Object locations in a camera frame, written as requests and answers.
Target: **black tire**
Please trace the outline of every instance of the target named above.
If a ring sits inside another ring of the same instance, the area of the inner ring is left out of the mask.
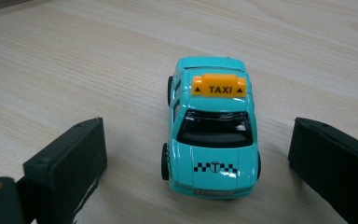
[[[168,171],[168,161],[167,161],[167,144],[164,143],[164,146],[162,147],[162,153],[161,153],[161,177],[163,180],[169,180],[170,179],[170,173]]]
[[[257,173],[257,180],[258,180],[258,177],[260,177],[260,172],[261,172],[261,159],[260,159],[260,152],[258,152],[258,173]]]
[[[168,105],[171,104],[171,85],[172,85],[172,77],[169,77],[168,78],[168,88],[167,88]]]

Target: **windshield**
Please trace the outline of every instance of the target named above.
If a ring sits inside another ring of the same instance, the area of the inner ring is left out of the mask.
[[[196,147],[247,147],[253,143],[249,127],[246,112],[188,110],[176,140]]]

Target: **toy car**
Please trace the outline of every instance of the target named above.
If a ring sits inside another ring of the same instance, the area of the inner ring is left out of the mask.
[[[255,103],[244,64],[187,57],[168,79],[169,140],[162,179],[173,191],[210,199],[251,193],[260,176]]]

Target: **tabletop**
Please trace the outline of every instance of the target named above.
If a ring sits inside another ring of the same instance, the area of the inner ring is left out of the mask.
[[[190,55],[240,59],[261,176],[251,195],[170,190],[167,79]],[[296,117],[358,139],[358,0],[41,0],[0,9],[0,176],[102,117],[108,166],[77,223],[344,223],[288,166]]]

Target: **roof sign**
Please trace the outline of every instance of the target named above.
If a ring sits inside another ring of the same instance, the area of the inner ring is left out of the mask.
[[[205,97],[245,97],[246,80],[231,74],[204,74],[194,77],[191,94]]]

